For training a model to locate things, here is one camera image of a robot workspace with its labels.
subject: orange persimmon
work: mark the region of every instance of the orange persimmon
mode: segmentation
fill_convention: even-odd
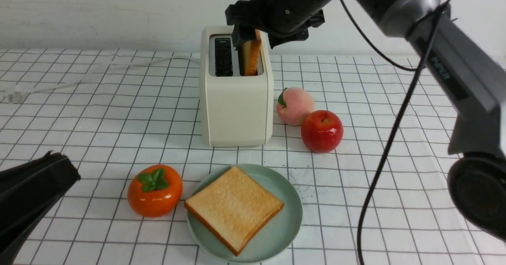
[[[182,193],[179,173],[170,166],[158,164],[135,176],[128,187],[128,203],[135,213],[157,218],[172,211]]]

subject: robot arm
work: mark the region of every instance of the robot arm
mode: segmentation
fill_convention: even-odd
[[[324,23],[331,0],[239,0],[226,10],[237,47],[251,31],[268,33],[271,48],[306,40]],[[406,39],[421,56],[441,0],[357,0],[387,37]],[[448,188],[461,213],[506,241],[506,73],[447,17],[442,17],[426,67],[457,109]]]

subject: power cord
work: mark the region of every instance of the power cord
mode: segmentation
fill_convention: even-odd
[[[346,12],[346,14],[348,15],[348,18],[349,20],[351,20],[351,22],[353,23],[353,25],[355,26],[355,28],[357,28],[357,31],[358,33],[360,33],[360,35],[362,35],[362,38],[364,38],[364,40],[367,42],[367,44],[369,44],[369,46],[371,46],[371,48],[378,54],[380,55],[382,58],[384,58],[387,62],[389,62],[390,64],[392,64],[394,67],[398,67],[399,69],[402,69],[404,71],[408,71],[408,72],[414,72],[416,71],[416,69],[413,69],[413,68],[407,68],[407,67],[403,67],[402,65],[399,65],[398,63],[394,62],[391,58],[387,57],[384,53],[382,53],[378,48],[376,48],[376,46],[371,42],[371,40],[369,40],[369,38],[367,38],[367,36],[365,35],[364,31],[362,31],[362,29],[360,28],[360,26],[358,26],[357,22],[355,21],[355,19],[353,18],[353,16],[351,15],[351,13],[349,12],[349,10],[347,9],[347,6],[344,2],[344,0],[339,0]]]
[[[434,38],[436,36],[436,31],[439,27],[439,20],[441,17],[443,17],[443,13],[446,11],[446,8],[448,7],[448,4],[450,3],[450,0],[446,0],[444,4],[441,4],[432,14],[434,15],[433,23],[432,23],[432,29],[429,34],[428,38],[428,44],[427,48],[423,52],[423,56],[420,59],[420,62],[418,66],[415,69],[415,73],[413,76],[413,79],[410,83],[410,87],[408,88],[408,91],[406,92],[406,97],[404,98],[402,105],[399,109],[399,113],[397,114],[397,117],[394,121],[394,126],[392,127],[392,131],[390,132],[390,136],[388,138],[387,144],[385,145],[385,149],[383,150],[383,155],[381,155],[381,159],[378,164],[378,169],[376,170],[376,173],[374,174],[374,177],[371,181],[371,186],[369,188],[369,191],[367,192],[367,195],[365,196],[365,202],[362,205],[362,210],[360,211],[360,217],[358,220],[358,226],[357,226],[357,254],[360,265],[364,265],[364,258],[362,256],[362,227],[364,224],[365,219],[365,212],[367,211],[367,207],[369,205],[369,202],[372,198],[372,193],[374,191],[374,188],[376,187],[376,184],[378,183],[378,180],[380,178],[381,171],[383,170],[383,166],[385,166],[385,162],[388,157],[388,153],[390,152],[390,148],[392,147],[392,143],[394,142],[395,134],[397,133],[397,130],[399,128],[399,125],[401,123],[402,116],[404,115],[404,112],[406,111],[406,108],[408,104],[410,103],[411,96],[414,92],[414,89],[416,87],[416,84],[418,83],[418,79],[420,78],[421,71],[425,65],[425,62],[427,61],[427,58],[430,53],[430,48],[432,47],[432,44],[434,43]]]
[[[60,83],[59,85],[50,85],[50,86],[45,86],[45,87],[40,87],[40,88],[23,88],[20,85],[12,85],[12,86],[9,86],[5,89],[0,89],[0,98],[2,98],[2,100],[0,100],[0,102],[2,102],[5,99],[5,97],[7,97],[7,100],[9,101],[9,103],[23,103],[25,98],[31,93],[45,92],[45,91],[49,91],[49,90],[55,90],[55,89],[69,87],[71,85],[76,85],[76,84],[82,82],[83,80],[85,80],[88,76],[91,76],[92,74],[104,73],[104,72],[99,72],[100,69],[110,66],[110,65],[111,66],[147,66],[150,64],[164,62],[166,60],[172,60],[172,59],[176,59],[176,58],[179,58],[182,60],[191,60],[192,62],[200,63],[199,59],[192,58],[190,56],[169,56],[167,58],[156,58],[154,60],[146,60],[144,62],[137,62],[137,63],[106,62],[106,63],[99,64],[97,67],[95,67],[93,69],[90,69],[87,73],[83,74],[83,76],[81,76],[80,78],[78,78],[74,81],[71,81],[69,83]]]

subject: white cable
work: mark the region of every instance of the white cable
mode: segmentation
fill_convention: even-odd
[[[167,58],[156,58],[154,60],[147,60],[145,62],[137,62],[137,63],[106,62],[106,63],[99,64],[97,67],[95,67],[93,69],[90,69],[87,73],[83,74],[80,78],[78,78],[78,79],[76,79],[74,81],[71,81],[69,83],[60,83],[59,85],[50,85],[50,86],[45,86],[45,87],[40,87],[40,88],[22,88],[19,85],[14,85],[14,86],[10,86],[10,87],[5,88],[5,89],[0,89],[0,92],[3,92],[4,96],[14,96],[15,94],[17,94],[18,97],[24,98],[25,96],[27,96],[30,93],[45,92],[45,91],[48,91],[48,90],[60,89],[60,88],[68,87],[70,85],[78,84],[81,81],[83,81],[86,77],[88,77],[88,76],[90,76],[92,74],[99,73],[98,71],[100,69],[102,69],[103,67],[106,67],[108,65],[111,65],[111,66],[147,66],[147,65],[150,65],[150,64],[164,62],[166,60],[171,60],[171,59],[174,59],[174,58],[180,58],[180,59],[183,59],[183,60],[190,60],[192,62],[200,63],[199,59],[192,58],[190,56],[170,56],[170,57],[167,57]]]

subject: green leaf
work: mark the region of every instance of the green leaf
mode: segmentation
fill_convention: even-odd
[[[168,187],[167,180],[163,179],[157,182],[157,190],[167,189],[167,187]]]
[[[139,175],[139,177],[137,177],[137,180],[139,180],[139,182],[142,184],[149,184],[151,181],[153,181],[153,177],[150,173],[142,173]]]
[[[144,192],[151,192],[151,191],[155,190],[156,188],[157,187],[154,186],[154,185],[144,184],[142,186],[142,191],[144,191]]]
[[[163,170],[163,168],[158,168],[158,169],[155,169],[155,171],[153,171],[153,173],[151,175],[153,176],[153,181],[156,182],[160,179],[163,179],[163,176],[165,175],[165,171]]]
[[[283,93],[284,91],[286,90],[287,88],[283,89],[283,91],[281,92],[281,94],[278,96],[278,103],[280,105],[282,105],[283,107],[286,107],[286,103],[285,101],[283,100]]]

